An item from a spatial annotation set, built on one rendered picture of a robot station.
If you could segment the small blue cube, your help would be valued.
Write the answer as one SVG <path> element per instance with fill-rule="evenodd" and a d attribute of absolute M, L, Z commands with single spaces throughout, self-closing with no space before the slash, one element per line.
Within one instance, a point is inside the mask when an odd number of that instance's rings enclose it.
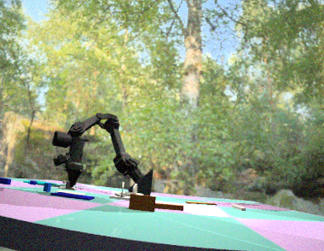
<path fill-rule="evenodd" d="M 51 184 L 49 184 L 49 183 L 44 183 L 43 184 L 44 185 L 44 187 L 43 187 L 43 191 L 46 191 L 46 192 L 50 192 L 51 191 Z"/>

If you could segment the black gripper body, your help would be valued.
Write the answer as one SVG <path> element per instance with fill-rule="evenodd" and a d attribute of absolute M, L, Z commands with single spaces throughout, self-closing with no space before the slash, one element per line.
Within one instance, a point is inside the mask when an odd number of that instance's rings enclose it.
<path fill-rule="evenodd" d="M 65 164 L 65 168 L 69 170 L 80 171 L 84 169 L 82 162 L 83 150 L 79 149 L 69 149 L 69 154 L 71 156 L 71 162 Z"/>

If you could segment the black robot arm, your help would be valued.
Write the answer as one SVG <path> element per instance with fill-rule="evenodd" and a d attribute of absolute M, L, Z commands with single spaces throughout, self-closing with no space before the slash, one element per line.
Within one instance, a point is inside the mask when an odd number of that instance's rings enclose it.
<path fill-rule="evenodd" d="M 107 119 L 107 121 L 103 124 L 101 123 L 101 119 Z M 144 176 L 145 174 L 137 167 L 140 164 L 139 161 L 131 158 L 130 155 L 125 152 L 124 145 L 119 135 L 119 119 L 113 114 L 97 113 L 83 122 L 79 121 L 74 123 L 67 133 L 55 131 L 53 145 L 62 148 L 67 148 L 70 145 L 69 149 L 83 150 L 84 142 L 89 142 L 90 140 L 87 136 L 81 136 L 94 125 L 99 125 L 102 129 L 106 129 L 106 131 L 110 133 L 113 147 L 117 155 L 113 160 L 117 170 L 125 176 L 129 175 L 134 182 Z M 54 158 L 55 166 L 59 166 L 63 163 L 67 164 L 68 162 L 71 162 L 69 152 L 66 153 L 66 156 L 58 155 L 57 158 Z"/>

